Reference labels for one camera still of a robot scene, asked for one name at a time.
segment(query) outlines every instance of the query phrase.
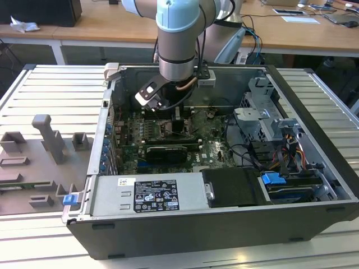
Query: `floor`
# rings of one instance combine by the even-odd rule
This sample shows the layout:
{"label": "floor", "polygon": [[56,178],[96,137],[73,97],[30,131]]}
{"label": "floor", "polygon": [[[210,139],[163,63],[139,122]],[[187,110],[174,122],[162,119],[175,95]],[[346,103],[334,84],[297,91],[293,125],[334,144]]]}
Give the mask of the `floor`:
{"label": "floor", "polygon": [[[56,64],[52,50],[42,45],[14,44],[10,46],[22,63]],[[151,49],[105,48],[107,60],[100,59],[98,48],[94,47],[65,47],[69,64],[106,64],[107,62],[148,63],[151,62]],[[285,67],[280,54],[264,55],[266,64]],[[359,69],[350,58],[335,57],[334,67],[323,65],[323,57],[297,57],[295,67],[309,67],[346,103],[352,104],[358,99],[354,91],[359,86]],[[0,54],[0,95],[8,89],[12,81],[21,71],[20,64],[6,49]]]}

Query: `table leg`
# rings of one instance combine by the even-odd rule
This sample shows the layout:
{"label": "table leg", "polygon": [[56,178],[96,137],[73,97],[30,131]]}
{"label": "table leg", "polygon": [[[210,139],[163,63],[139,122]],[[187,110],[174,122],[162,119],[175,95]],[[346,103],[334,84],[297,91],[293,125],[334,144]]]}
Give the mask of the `table leg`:
{"label": "table leg", "polygon": [[54,53],[54,56],[55,56],[55,59],[56,59],[56,63],[58,65],[65,65],[67,64],[67,60],[66,60],[66,57],[65,55],[63,54],[63,51],[62,51],[62,46],[61,46],[61,42],[60,41],[57,41],[57,40],[54,40],[53,43],[51,43],[51,48],[52,48],[52,51]]}
{"label": "table leg", "polygon": [[104,48],[104,47],[100,47],[99,49],[100,49],[100,59],[103,60],[103,61],[106,60],[107,57],[106,57],[105,48]]}

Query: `white paper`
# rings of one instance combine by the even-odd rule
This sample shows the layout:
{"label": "white paper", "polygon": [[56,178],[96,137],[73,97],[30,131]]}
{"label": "white paper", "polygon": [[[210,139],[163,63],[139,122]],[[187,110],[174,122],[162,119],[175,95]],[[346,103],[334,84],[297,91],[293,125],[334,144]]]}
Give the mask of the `white paper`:
{"label": "white paper", "polygon": [[25,31],[38,31],[40,30],[40,28],[38,27],[38,25],[34,22],[22,22],[22,21],[17,21],[15,20],[12,16],[11,16],[11,23],[10,26],[19,32],[25,33]]}
{"label": "white paper", "polygon": [[136,178],[119,178],[118,186],[134,186]]}
{"label": "white paper", "polygon": [[286,22],[299,22],[301,24],[320,24],[320,22],[314,18],[299,18],[296,16],[282,16],[282,18]]}

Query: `aluminum profile table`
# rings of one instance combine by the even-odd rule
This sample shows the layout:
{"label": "aluminum profile table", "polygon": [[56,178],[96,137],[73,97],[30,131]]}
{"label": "aluminum profile table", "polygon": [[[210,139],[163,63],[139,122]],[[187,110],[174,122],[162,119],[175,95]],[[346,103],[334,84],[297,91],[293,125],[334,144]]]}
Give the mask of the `aluminum profile table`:
{"label": "aluminum profile table", "polygon": [[[347,151],[359,145],[355,144],[355,139],[359,139],[357,119],[348,108],[315,75],[299,69],[279,71],[342,154],[348,157],[347,160],[359,159],[354,150],[350,151],[351,154]],[[27,128],[31,124],[29,116],[50,109],[54,124],[64,136],[69,128],[95,130],[96,111],[100,104],[91,94],[100,95],[105,89],[100,76],[102,72],[103,66],[37,66],[32,71],[22,71],[0,102],[1,127],[22,125],[25,136],[37,138],[38,134],[29,132]],[[91,100],[95,100],[92,106],[84,105]],[[281,100],[280,103],[291,117],[285,103]],[[17,117],[16,125],[9,120],[14,117]],[[63,269],[64,266],[125,269],[359,268],[359,219],[337,223],[309,242],[95,261],[61,222],[61,214],[0,216],[1,269]]]}

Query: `white label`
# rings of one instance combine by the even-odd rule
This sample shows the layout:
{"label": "white label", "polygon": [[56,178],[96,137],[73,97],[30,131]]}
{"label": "white label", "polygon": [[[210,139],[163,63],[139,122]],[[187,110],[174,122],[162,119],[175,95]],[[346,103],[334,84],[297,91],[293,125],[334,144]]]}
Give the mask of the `white label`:
{"label": "white label", "polygon": [[167,202],[168,206],[178,206],[178,202]]}
{"label": "white label", "polygon": [[21,187],[3,187],[0,188],[0,191],[13,191],[15,189],[22,189]]}
{"label": "white label", "polygon": [[118,186],[134,186],[136,178],[119,178]]}

